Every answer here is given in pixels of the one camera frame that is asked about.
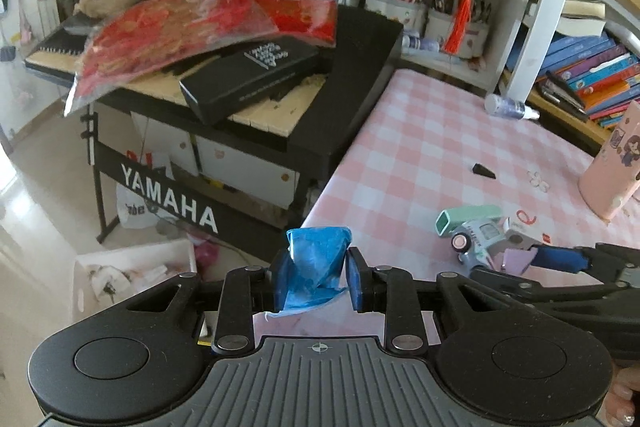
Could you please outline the person's right hand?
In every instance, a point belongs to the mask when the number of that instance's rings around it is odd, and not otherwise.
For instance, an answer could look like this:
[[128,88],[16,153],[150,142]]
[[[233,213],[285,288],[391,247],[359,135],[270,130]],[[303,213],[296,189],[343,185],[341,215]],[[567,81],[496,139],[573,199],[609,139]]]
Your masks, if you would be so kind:
[[638,415],[638,407],[634,404],[634,395],[638,395],[639,389],[639,365],[616,369],[612,385],[602,407],[605,426],[629,427],[634,425]]

